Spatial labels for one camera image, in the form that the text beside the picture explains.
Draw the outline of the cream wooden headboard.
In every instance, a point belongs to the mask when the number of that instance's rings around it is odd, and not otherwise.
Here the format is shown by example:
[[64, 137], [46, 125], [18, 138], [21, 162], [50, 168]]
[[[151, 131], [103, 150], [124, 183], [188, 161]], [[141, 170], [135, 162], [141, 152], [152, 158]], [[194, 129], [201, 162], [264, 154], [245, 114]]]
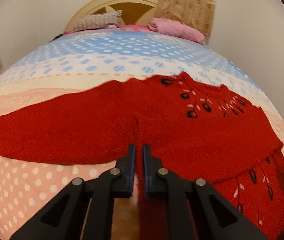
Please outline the cream wooden headboard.
[[159, 0], [92, 0], [71, 17], [64, 30], [67, 31], [71, 24], [87, 15], [117, 10], [122, 11], [123, 25], [147, 26], [154, 17], [158, 2]]

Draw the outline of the polka dot bed sheet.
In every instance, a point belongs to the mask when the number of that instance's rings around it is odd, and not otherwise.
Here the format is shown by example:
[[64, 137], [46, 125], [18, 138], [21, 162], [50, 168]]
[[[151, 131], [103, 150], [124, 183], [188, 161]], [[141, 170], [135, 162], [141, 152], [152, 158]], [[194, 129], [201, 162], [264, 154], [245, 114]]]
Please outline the polka dot bed sheet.
[[[266, 94], [237, 66], [209, 48], [182, 38], [141, 29], [66, 34], [29, 53], [0, 76], [0, 116], [106, 82], [145, 80], [187, 73], [209, 86], [226, 86], [259, 107], [283, 144], [284, 120]], [[141, 185], [142, 153], [136, 147], [133, 197], [119, 200], [114, 239], [145, 239], [162, 206], [147, 200]], [[284, 144], [281, 148], [284, 157]], [[0, 155], [0, 239], [9, 239], [74, 178], [97, 178], [115, 166], [48, 164]]]

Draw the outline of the red knitted embroidered sweater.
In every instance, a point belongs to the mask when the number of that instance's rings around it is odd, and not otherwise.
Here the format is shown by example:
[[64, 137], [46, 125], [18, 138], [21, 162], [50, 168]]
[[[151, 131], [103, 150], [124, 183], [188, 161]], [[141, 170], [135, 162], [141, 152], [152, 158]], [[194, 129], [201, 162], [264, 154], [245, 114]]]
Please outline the red knitted embroidered sweater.
[[283, 146], [263, 110], [187, 73], [110, 81], [0, 116], [0, 155], [102, 164], [129, 144], [181, 178], [203, 178], [268, 239], [284, 229]]

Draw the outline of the pink folded blanket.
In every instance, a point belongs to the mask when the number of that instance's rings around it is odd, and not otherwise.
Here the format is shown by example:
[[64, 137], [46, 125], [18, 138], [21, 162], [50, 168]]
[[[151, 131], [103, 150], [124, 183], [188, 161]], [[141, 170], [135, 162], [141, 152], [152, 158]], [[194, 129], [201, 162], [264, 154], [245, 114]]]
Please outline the pink folded blanket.
[[157, 33], [205, 44], [205, 36], [200, 31], [179, 21], [154, 17], [147, 27]]

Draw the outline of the striped grey pillow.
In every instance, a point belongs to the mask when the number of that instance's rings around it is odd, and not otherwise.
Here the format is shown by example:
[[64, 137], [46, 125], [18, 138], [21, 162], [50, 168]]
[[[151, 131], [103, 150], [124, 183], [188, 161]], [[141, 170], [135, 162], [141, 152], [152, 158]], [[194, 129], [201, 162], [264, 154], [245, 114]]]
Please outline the striped grey pillow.
[[67, 27], [66, 32], [77, 32], [83, 30], [117, 28], [121, 26], [122, 11], [117, 10], [104, 14], [88, 15], [76, 20]]

